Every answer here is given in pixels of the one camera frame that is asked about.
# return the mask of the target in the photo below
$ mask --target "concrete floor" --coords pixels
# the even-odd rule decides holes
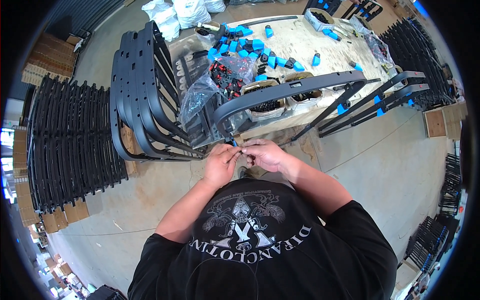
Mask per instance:
[[[143,28],[148,18],[140,8],[146,2],[135,1],[99,28],[82,54],[79,82],[110,85],[121,35]],[[305,3],[230,6],[213,19],[221,23],[247,16],[301,14]],[[396,19],[387,8],[382,14],[385,18],[377,21],[380,28]],[[191,33],[185,30],[180,37]],[[279,141],[297,130],[275,132],[269,138]],[[286,151],[338,179],[372,215],[401,259],[418,223],[435,215],[444,157],[453,151],[453,143],[446,138],[426,139],[422,114],[410,108],[395,108],[386,116],[322,139],[314,132]],[[49,235],[50,251],[60,253],[84,284],[107,284],[126,294],[145,240],[165,212],[201,178],[204,161],[146,162],[137,168],[138,174],[130,180],[87,197],[90,217]]]

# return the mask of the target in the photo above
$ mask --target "wooden workbench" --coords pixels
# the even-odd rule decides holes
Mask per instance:
[[[389,80],[388,74],[383,71],[379,61],[372,55],[372,52],[361,36],[354,37],[352,34],[349,34],[348,37],[345,37],[336,32],[342,37],[342,40],[338,42],[325,36],[322,32],[316,32],[308,21],[303,18],[303,15],[298,15],[297,17],[298,19],[251,25],[250,29],[253,30],[253,35],[247,36],[246,38],[261,39],[265,43],[265,48],[271,48],[279,57],[285,59],[289,57],[295,58],[305,67],[306,71],[311,72],[313,75],[354,70],[348,64],[352,60],[363,68],[363,73],[367,79],[381,78],[380,82],[367,84],[355,94],[350,99],[352,105]],[[228,26],[236,27],[243,23],[261,19],[268,18],[264,17],[234,22],[228,24]],[[334,18],[334,21],[335,25],[343,29],[344,32],[351,32],[352,27],[347,20]],[[269,39],[265,36],[265,25],[267,24],[270,25],[274,31],[273,37]],[[170,54],[174,65],[175,81],[177,87],[179,87],[180,101],[182,101],[185,95],[186,85],[179,58],[181,56],[186,58],[189,74],[194,82],[202,75],[208,66],[210,66],[211,62],[206,56],[193,60],[189,55],[197,51],[209,49],[211,46],[208,42],[199,39],[197,35],[184,38],[170,45]],[[317,52],[320,53],[321,63],[317,67],[312,67],[312,58]],[[254,72],[256,71],[256,65],[260,63],[260,60],[257,60],[253,69]],[[295,71],[282,67],[277,67],[275,70],[270,67],[266,69],[267,76],[279,77],[281,82],[282,75],[287,75],[292,72]],[[343,91],[335,92],[333,89],[325,89],[323,90],[323,98],[316,106],[303,110],[291,110],[287,108],[281,117],[260,122],[251,122],[245,112],[239,113],[240,116],[238,116],[237,119],[242,120],[243,123],[236,126],[235,134],[239,134],[240,138],[246,140],[269,132],[310,123],[342,93]],[[336,115],[337,113],[335,111],[329,115],[328,118],[333,118]],[[192,146],[194,148],[214,142],[212,139],[206,139],[205,135],[199,132],[199,128],[201,128],[199,125],[200,121],[193,119],[187,126],[187,132],[192,139]]]

